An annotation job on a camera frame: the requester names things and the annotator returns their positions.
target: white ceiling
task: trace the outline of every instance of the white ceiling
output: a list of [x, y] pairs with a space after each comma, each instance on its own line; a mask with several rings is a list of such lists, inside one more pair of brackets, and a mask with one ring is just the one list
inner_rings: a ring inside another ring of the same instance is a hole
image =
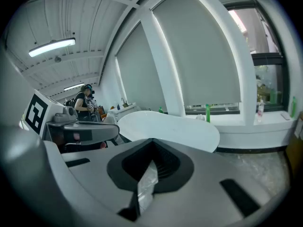
[[[127, 13], [139, 8], [137, 1], [31, 0], [16, 11], [4, 33], [7, 52], [35, 89], [63, 98], [65, 87], [98, 83], [115, 33]], [[70, 37], [76, 38], [74, 46], [34, 58], [28, 54], [51, 40]], [[62, 61], [56, 63], [56, 56]]]

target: green bottle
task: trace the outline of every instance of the green bottle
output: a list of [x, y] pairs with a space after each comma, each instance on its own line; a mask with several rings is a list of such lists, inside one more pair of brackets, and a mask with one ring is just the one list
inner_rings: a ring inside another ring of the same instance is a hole
[[210, 110], [208, 104], [206, 105], [205, 115], [206, 115], [206, 121], [210, 123]]
[[297, 101], [296, 101], [295, 96], [294, 96], [294, 97], [293, 97], [293, 102], [292, 102], [292, 114], [291, 114], [291, 117], [292, 117], [292, 118], [293, 118], [294, 115], [295, 115], [296, 104], [297, 104]]

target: cardboard box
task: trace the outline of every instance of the cardboard box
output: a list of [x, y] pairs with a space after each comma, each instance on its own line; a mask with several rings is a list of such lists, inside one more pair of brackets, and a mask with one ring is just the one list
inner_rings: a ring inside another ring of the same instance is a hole
[[300, 113], [297, 126], [286, 148], [286, 154], [295, 178], [303, 163], [303, 112]]

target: fluorescent ceiling light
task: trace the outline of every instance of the fluorescent ceiling light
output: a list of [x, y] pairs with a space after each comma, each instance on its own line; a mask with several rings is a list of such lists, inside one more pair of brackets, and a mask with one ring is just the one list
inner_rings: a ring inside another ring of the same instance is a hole
[[239, 29], [241, 30], [242, 33], [245, 33], [246, 27], [244, 26], [244, 24], [242, 23], [241, 19], [239, 18], [239, 16], [237, 15], [237, 13], [234, 10], [228, 11], [229, 14], [232, 16], [233, 20], [236, 22], [236, 24], [238, 25]]
[[69, 46], [69, 45], [74, 45], [76, 44], [76, 39], [75, 38], [69, 38], [69, 39], [63, 39], [63, 40], [55, 40], [50, 43], [41, 45], [35, 49], [32, 49], [29, 51], [30, 57], [34, 57], [36, 55], [40, 55], [42, 53], [45, 53], [47, 51], [51, 51], [54, 49], [58, 49], [61, 47]]
[[71, 86], [71, 87], [67, 87], [64, 90], [67, 91], [67, 90], [70, 90], [70, 89], [73, 89], [73, 88], [76, 88], [76, 87], [80, 87], [82, 85], [85, 85], [85, 84], [84, 83], [80, 83], [80, 84], [77, 84], [77, 85], [74, 85], [74, 86]]

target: floor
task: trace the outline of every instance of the floor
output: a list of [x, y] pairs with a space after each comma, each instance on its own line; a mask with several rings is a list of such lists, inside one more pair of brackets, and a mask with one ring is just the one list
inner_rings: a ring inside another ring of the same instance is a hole
[[[256, 181], [267, 187], [272, 196], [289, 186], [289, 172], [287, 161], [282, 151], [261, 154], [234, 154], [216, 152], [230, 163], [251, 175]], [[138, 183], [138, 200], [140, 212], [152, 202], [154, 185], [158, 182], [157, 168], [154, 162], [146, 170]]]

